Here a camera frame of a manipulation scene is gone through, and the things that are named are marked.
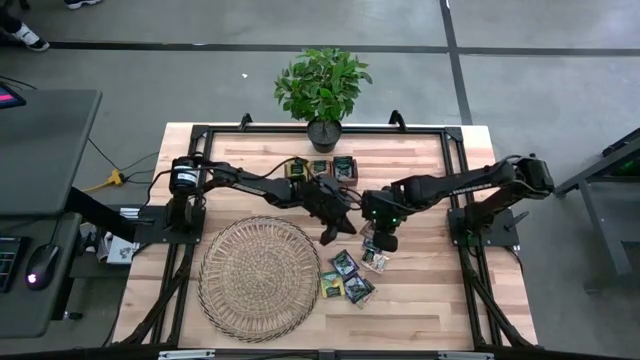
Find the black plant pot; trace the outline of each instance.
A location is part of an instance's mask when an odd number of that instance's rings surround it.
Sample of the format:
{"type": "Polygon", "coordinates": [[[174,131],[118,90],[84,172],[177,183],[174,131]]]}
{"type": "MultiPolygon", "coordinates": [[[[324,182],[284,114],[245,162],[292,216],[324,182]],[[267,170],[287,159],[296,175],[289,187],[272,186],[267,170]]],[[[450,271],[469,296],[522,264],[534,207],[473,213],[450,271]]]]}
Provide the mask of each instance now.
{"type": "Polygon", "coordinates": [[[319,153],[333,151],[342,135],[342,125],[339,121],[311,120],[307,124],[307,135],[314,149],[319,153]]]}

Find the shoe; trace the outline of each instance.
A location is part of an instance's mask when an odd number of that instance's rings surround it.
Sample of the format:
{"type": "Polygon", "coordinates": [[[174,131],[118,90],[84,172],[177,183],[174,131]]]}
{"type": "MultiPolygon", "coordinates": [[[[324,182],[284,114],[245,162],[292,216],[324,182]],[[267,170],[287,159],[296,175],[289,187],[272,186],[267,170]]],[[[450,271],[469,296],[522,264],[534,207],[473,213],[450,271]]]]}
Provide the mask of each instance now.
{"type": "Polygon", "coordinates": [[[71,10],[78,10],[82,5],[95,5],[102,0],[64,0],[67,7],[71,10]]]}
{"type": "Polygon", "coordinates": [[[49,48],[49,43],[42,40],[25,24],[22,24],[20,30],[11,35],[17,40],[20,40],[29,50],[42,52],[49,48]]]}

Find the gray floor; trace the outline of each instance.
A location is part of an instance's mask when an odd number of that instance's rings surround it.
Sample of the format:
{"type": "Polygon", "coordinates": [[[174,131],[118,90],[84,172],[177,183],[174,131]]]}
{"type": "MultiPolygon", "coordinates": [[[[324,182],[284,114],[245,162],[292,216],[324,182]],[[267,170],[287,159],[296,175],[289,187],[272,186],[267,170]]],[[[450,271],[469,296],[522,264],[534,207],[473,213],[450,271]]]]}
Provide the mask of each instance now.
{"type": "MultiPolygon", "coordinates": [[[[433,0],[105,0],[69,12],[61,0],[33,2],[23,18],[53,41],[221,44],[446,45],[433,0]]],[[[623,0],[450,0],[460,46],[637,48],[640,3],[623,0]]],[[[97,88],[104,98],[92,138],[119,165],[156,151],[169,121],[290,121],[272,99],[273,79],[294,53],[51,50],[0,48],[0,74],[40,88],[97,88]]],[[[399,109],[409,123],[461,124],[447,55],[362,54],[374,85],[348,122],[384,123],[399,109]]],[[[462,56],[474,124],[490,127],[498,156],[536,152],[557,183],[639,126],[639,57],[462,56]]],[[[152,168],[154,159],[138,167],[152,168]]],[[[87,148],[76,180],[110,170],[87,148]]],[[[582,284],[606,269],[606,255],[582,200],[525,201],[519,225],[527,292],[541,345],[638,357],[640,295],[588,296],[582,284]]],[[[142,186],[96,194],[142,202],[142,186]]],[[[0,352],[100,345],[122,283],[78,286],[91,314],[46,337],[2,341],[0,352]]]]}

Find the round wicker tray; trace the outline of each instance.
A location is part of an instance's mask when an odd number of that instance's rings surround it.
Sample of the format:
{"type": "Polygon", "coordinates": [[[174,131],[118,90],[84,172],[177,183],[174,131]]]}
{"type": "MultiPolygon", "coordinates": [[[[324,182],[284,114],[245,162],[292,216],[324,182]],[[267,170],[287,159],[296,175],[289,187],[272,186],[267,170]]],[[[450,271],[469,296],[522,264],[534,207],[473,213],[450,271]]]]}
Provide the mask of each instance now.
{"type": "Polygon", "coordinates": [[[211,323],[256,343],[289,333],[311,313],[320,260],[296,225],[258,216],[221,231],[202,260],[200,305],[211,323]]]}

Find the yellow cable connector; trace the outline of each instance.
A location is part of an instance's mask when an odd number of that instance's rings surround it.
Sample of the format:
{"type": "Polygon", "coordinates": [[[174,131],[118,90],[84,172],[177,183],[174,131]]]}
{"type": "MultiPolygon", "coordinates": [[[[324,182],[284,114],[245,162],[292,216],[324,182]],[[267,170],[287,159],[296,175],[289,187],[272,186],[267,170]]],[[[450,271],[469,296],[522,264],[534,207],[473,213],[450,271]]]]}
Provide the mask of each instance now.
{"type": "Polygon", "coordinates": [[[105,181],[104,183],[94,186],[94,187],[90,187],[88,189],[82,189],[83,192],[92,192],[92,191],[97,191],[97,190],[101,190],[104,189],[106,187],[109,186],[122,186],[124,183],[122,182],[122,174],[120,174],[120,171],[118,171],[117,169],[113,169],[111,171],[111,176],[109,176],[107,178],[107,181],[105,181]]]}
{"type": "Polygon", "coordinates": [[[110,182],[115,186],[122,186],[122,184],[124,184],[122,182],[122,177],[120,176],[120,171],[117,169],[111,170],[111,176],[107,178],[107,182],[110,182]]]}

